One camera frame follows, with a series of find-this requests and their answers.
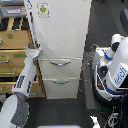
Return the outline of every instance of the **white cabinet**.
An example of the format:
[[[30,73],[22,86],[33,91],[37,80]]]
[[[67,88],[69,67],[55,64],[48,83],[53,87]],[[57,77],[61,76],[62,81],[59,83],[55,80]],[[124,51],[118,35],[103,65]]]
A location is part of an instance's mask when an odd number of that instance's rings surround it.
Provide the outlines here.
[[[43,48],[39,65],[47,98],[77,97],[91,1],[24,0],[33,39]],[[53,79],[72,80],[61,87]]]

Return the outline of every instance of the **gray floor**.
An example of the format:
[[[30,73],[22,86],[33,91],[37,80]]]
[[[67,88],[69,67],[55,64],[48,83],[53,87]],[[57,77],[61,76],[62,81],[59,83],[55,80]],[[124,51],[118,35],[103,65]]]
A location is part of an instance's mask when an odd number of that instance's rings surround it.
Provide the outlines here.
[[[120,0],[106,0],[104,4],[93,0],[85,57],[87,54],[91,55],[92,44],[108,47],[113,34],[120,33],[126,36],[120,23],[120,12],[125,8],[128,8],[127,0],[124,3]],[[30,116],[25,128],[36,128],[41,125],[79,125],[83,128],[92,128],[91,115],[98,117],[100,126],[103,128],[106,120],[101,115],[101,110],[96,109],[96,100],[90,90],[91,83],[86,80],[91,81],[90,67],[86,68],[86,61],[84,61],[80,88],[86,93],[79,91],[77,99],[29,99]]]

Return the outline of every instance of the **sticker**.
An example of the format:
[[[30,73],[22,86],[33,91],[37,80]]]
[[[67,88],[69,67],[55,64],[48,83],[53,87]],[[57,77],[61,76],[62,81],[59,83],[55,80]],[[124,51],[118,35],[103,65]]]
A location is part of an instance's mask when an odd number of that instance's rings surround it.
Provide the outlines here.
[[[6,58],[6,56],[5,55],[1,55],[1,58]]]
[[[7,36],[9,39],[13,39],[13,35],[11,33],[8,33]]]
[[[31,4],[31,1],[30,0],[27,0],[27,6],[28,6],[29,9],[32,8],[32,4]]]
[[[11,69],[13,69],[13,68],[9,68],[9,70],[11,70]]]
[[[14,58],[26,58],[26,54],[25,53],[21,53],[21,54],[13,54]]]
[[[49,5],[47,3],[39,3],[37,4],[37,8],[39,17],[49,17]]]

